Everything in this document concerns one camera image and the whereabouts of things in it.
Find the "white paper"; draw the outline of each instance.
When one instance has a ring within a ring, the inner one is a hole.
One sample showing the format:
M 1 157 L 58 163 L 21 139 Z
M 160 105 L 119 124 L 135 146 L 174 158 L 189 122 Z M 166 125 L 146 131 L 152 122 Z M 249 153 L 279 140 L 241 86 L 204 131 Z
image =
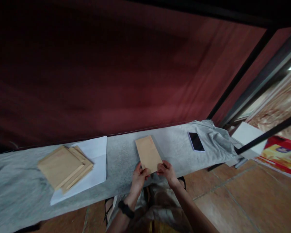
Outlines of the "white paper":
M 107 179 L 107 136 L 78 142 L 72 146 L 79 146 L 86 157 L 94 163 L 94 167 L 65 194 L 62 194 L 61 189 L 55 191 L 51 198 L 50 205 L 54 205 L 84 190 L 94 187 L 95 185 L 105 182 Z
M 242 122 L 236 131 L 232 134 L 232 138 L 235 139 L 237 142 L 240 142 L 242 145 L 246 145 L 252 140 L 256 139 L 257 137 L 261 136 L 263 134 L 263 131 L 259 130 L 258 128 L 253 127 L 252 125 L 249 125 L 245 122 Z M 255 152 L 250 153 L 249 151 L 246 151 L 242 154 L 243 157 L 246 159 L 251 159 L 252 157 L 256 157 L 261 155 L 262 151 L 264 150 L 265 144 L 267 140 L 260 142 L 256 146 L 252 147 L 250 150 Z

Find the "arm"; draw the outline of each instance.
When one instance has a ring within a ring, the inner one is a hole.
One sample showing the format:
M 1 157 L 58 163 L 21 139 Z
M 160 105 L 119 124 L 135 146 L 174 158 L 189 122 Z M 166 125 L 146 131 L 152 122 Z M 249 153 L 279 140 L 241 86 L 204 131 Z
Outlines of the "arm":
M 141 162 L 138 163 L 136 169 L 133 172 L 132 186 L 128 196 L 124 199 L 124 203 L 128 205 L 132 211 L 135 211 L 136 203 L 141 193 L 141 189 L 143 188 L 145 180 L 147 180 L 150 176 L 148 175 L 149 169 L 146 168 L 142 170 L 140 166 Z M 130 218 L 123 214 L 119 209 L 107 232 L 125 232 L 129 222 Z
M 185 215 L 190 222 L 194 232 L 218 232 L 214 225 L 206 218 L 206 216 L 195 205 L 188 192 L 180 184 L 176 177 L 172 165 L 163 160 L 164 164 L 158 165 L 158 175 L 166 177 L 170 188 L 174 191 Z

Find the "gray cloth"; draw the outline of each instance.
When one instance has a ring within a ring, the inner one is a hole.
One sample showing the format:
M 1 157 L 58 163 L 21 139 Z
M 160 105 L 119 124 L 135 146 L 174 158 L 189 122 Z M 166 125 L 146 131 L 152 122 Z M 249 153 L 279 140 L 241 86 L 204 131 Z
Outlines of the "gray cloth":
M 206 152 L 192 149 L 188 132 L 197 132 Z M 37 168 L 40 159 L 60 145 L 0 154 L 0 232 L 9 233 L 39 221 L 77 210 L 106 198 L 129 192 L 131 176 L 139 162 L 135 140 L 151 135 L 163 160 L 168 160 L 178 177 L 226 162 L 236 156 L 226 130 L 212 121 L 152 129 L 107 140 L 107 180 L 56 205 L 49 202 L 54 190 Z M 145 182 L 159 183 L 154 174 Z

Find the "hand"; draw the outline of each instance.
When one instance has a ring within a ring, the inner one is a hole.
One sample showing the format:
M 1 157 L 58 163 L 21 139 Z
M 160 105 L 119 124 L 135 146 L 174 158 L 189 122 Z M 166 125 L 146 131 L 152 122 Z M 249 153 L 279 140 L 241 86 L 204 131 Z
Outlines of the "hand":
M 156 172 L 159 176 L 164 176 L 169 184 L 169 187 L 173 188 L 177 184 L 179 184 L 179 181 L 176 177 L 176 173 L 172 165 L 167 162 L 166 160 L 163 160 L 163 163 L 159 163 L 157 165 L 158 171 Z
M 132 181 L 132 187 L 130 188 L 130 192 L 134 194 L 140 195 L 141 189 L 143 188 L 143 185 L 145 183 L 145 180 L 148 179 L 150 176 L 150 170 L 148 168 L 142 170 L 141 162 L 138 163 L 136 166 L 136 169 L 133 172 L 133 181 Z

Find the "person's right hand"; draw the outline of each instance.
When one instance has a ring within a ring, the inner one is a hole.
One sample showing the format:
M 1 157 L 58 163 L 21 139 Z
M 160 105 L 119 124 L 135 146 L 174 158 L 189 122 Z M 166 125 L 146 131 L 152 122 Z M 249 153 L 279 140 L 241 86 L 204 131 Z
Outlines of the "person's right hand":
M 167 162 L 166 160 L 163 160 L 163 163 L 159 163 L 157 165 L 158 171 L 156 172 L 159 176 L 164 176 L 169 184 L 169 187 L 173 188 L 177 184 L 179 184 L 179 181 L 176 177 L 176 173 L 172 165 Z

